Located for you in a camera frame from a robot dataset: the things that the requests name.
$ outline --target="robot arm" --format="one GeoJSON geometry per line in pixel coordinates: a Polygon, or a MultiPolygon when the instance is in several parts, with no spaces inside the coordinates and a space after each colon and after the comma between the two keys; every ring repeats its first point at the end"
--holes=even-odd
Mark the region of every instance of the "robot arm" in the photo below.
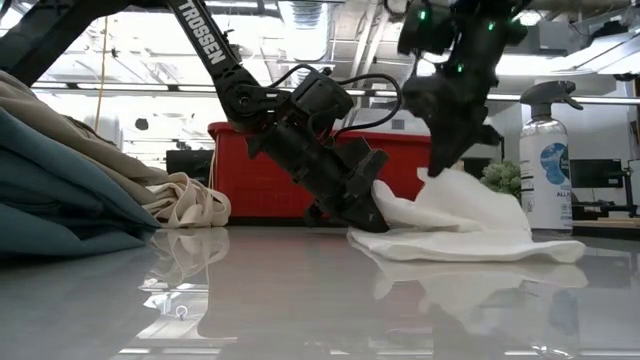
{"type": "Polygon", "coordinates": [[[307,219],[323,213],[370,232],[389,228],[371,195],[388,159],[363,138],[325,141],[353,107],[347,92],[312,67],[293,92],[262,87],[236,58],[203,0],[41,0],[0,39],[0,67],[33,84],[94,19],[128,5],[168,6],[213,79],[230,125],[247,134],[249,156],[264,152],[315,198],[307,219]]]}
{"type": "Polygon", "coordinates": [[[438,6],[413,0],[398,41],[398,52],[442,55],[433,76],[414,73],[404,84],[405,106],[422,118],[431,131],[429,176],[454,165],[476,143],[498,145],[502,140],[484,125],[484,106],[492,87],[498,86],[496,66],[507,45],[519,44],[527,29],[515,20],[532,0],[458,0],[438,6]]]}

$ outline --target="white towel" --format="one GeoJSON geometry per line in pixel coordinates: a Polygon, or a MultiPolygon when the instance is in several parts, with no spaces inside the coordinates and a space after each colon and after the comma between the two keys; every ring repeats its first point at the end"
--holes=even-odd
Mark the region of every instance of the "white towel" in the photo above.
{"type": "Polygon", "coordinates": [[[579,241],[534,243],[527,217],[511,195],[498,194],[471,175],[445,170],[428,178],[412,202],[397,198],[376,181],[373,197],[392,230],[372,234],[349,229],[348,237],[371,252],[391,260],[451,262],[516,261],[548,255],[573,263],[586,249],[579,241]]]}
{"type": "Polygon", "coordinates": [[[164,228],[225,226],[229,221],[229,198],[184,173],[171,174],[168,183],[148,189],[158,200],[143,208],[164,228]]]}

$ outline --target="cable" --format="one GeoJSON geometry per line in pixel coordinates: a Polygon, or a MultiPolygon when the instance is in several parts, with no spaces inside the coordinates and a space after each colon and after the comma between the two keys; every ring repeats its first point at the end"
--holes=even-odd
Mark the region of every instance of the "cable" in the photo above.
{"type": "Polygon", "coordinates": [[[280,79],[276,80],[273,84],[269,85],[268,87],[274,88],[274,87],[282,84],[285,80],[287,80],[287,78],[289,78],[289,76],[293,75],[294,72],[296,72],[296,71],[298,71],[300,69],[307,69],[309,71],[317,71],[311,65],[299,64],[299,65],[296,65],[296,66],[292,67],[291,69],[289,69],[289,71],[287,71],[284,75],[282,75],[282,77],[280,79]]]}
{"type": "Polygon", "coordinates": [[[587,35],[583,32],[580,31],[580,29],[578,29],[578,27],[576,26],[576,24],[570,22],[569,25],[580,35],[584,36],[584,37],[591,37],[591,35],[587,35]]]}
{"type": "MultiPolygon", "coordinates": [[[[276,86],[282,84],[282,82],[284,82],[289,76],[291,76],[293,73],[295,73],[296,71],[300,70],[300,69],[307,69],[309,71],[317,71],[316,69],[314,69],[311,65],[308,64],[299,64],[296,65],[294,67],[292,67],[291,69],[289,69],[289,71],[287,71],[280,79],[276,80],[273,84],[269,85],[269,88],[275,88],[276,86]]],[[[384,79],[387,80],[389,83],[391,83],[391,85],[395,88],[396,94],[397,94],[397,100],[396,100],[396,105],[393,107],[393,109],[391,110],[391,112],[389,114],[387,114],[387,116],[383,117],[380,120],[376,120],[373,121],[371,123],[367,123],[367,124],[361,124],[361,125],[353,125],[353,126],[348,126],[346,128],[342,128],[340,130],[338,130],[335,135],[333,136],[334,141],[338,139],[338,137],[340,135],[342,135],[343,133],[347,132],[347,131],[353,131],[353,130],[363,130],[363,129],[370,129],[376,126],[380,126],[386,122],[388,122],[389,120],[391,120],[397,113],[398,111],[400,111],[400,108],[402,107],[402,89],[400,88],[400,85],[398,84],[398,82],[396,81],[396,79],[394,79],[393,77],[387,75],[387,74],[365,74],[365,75],[360,75],[360,76],[356,76],[353,77],[351,79],[347,79],[347,80],[343,80],[343,81],[338,81],[338,85],[344,86],[344,85],[348,85],[360,80],[365,80],[365,79],[384,79]]],[[[313,121],[310,121],[309,124],[307,124],[309,126],[309,129],[313,129],[313,121]]],[[[329,137],[329,132],[325,132],[324,134],[322,134],[321,139],[326,140],[329,137]]]]}
{"type": "Polygon", "coordinates": [[[102,41],[102,73],[100,75],[100,89],[98,90],[98,109],[96,110],[96,121],[93,130],[98,133],[98,124],[100,123],[100,109],[102,108],[102,91],[104,90],[104,78],[107,63],[107,37],[109,37],[109,17],[104,18],[104,39],[102,41]]]}
{"type": "Polygon", "coordinates": [[[384,9],[387,10],[389,15],[391,15],[392,19],[390,19],[390,20],[392,20],[392,21],[400,20],[400,19],[404,18],[404,16],[406,15],[406,11],[400,12],[400,11],[392,10],[389,7],[389,0],[382,0],[382,6],[384,6],[384,9]]]}
{"type": "Polygon", "coordinates": [[[387,80],[388,82],[390,82],[391,85],[393,85],[393,87],[395,88],[395,91],[396,91],[396,94],[397,94],[396,105],[393,107],[393,109],[391,109],[391,112],[389,114],[387,114],[387,116],[383,117],[380,120],[376,120],[376,121],[373,121],[373,122],[370,122],[370,123],[367,123],[367,124],[348,126],[346,128],[342,128],[342,129],[338,130],[335,133],[335,135],[333,135],[334,141],[338,140],[338,137],[340,135],[342,135],[343,133],[347,132],[347,131],[364,130],[364,129],[370,129],[370,128],[374,128],[376,126],[380,126],[380,125],[388,122],[389,120],[393,119],[393,117],[398,113],[398,111],[400,111],[400,108],[402,107],[402,96],[401,96],[402,89],[400,89],[400,85],[398,84],[396,79],[392,78],[389,75],[386,75],[386,74],[365,74],[365,75],[356,76],[354,78],[347,79],[347,80],[344,80],[344,81],[339,81],[338,84],[347,85],[347,84],[351,84],[351,83],[354,83],[356,81],[360,81],[360,80],[364,80],[364,79],[384,79],[384,80],[387,80]]]}

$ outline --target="red bin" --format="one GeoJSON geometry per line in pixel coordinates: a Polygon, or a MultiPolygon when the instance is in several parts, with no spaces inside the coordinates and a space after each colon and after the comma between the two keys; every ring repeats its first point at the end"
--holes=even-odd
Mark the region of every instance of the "red bin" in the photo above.
{"type": "MultiPolygon", "coordinates": [[[[293,183],[289,174],[261,153],[249,159],[243,134],[228,123],[209,125],[216,142],[213,164],[213,186],[229,197],[232,218],[301,219],[313,198],[293,183]]],[[[380,180],[403,198],[415,199],[422,188],[416,169],[429,163],[429,136],[382,134],[351,131],[340,136],[338,143],[363,136],[374,149],[384,150],[390,157],[380,172],[380,180]]]]}

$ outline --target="green plant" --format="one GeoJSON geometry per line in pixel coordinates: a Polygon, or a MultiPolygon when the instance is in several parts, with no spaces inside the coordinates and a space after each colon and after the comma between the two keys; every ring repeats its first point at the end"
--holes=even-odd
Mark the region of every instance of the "green plant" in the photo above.
{"type": "Polygon", "coordinates": [[[520,199],[520,167],[511,161],[489,164],[480,181],[489,189],[520,199]]]}

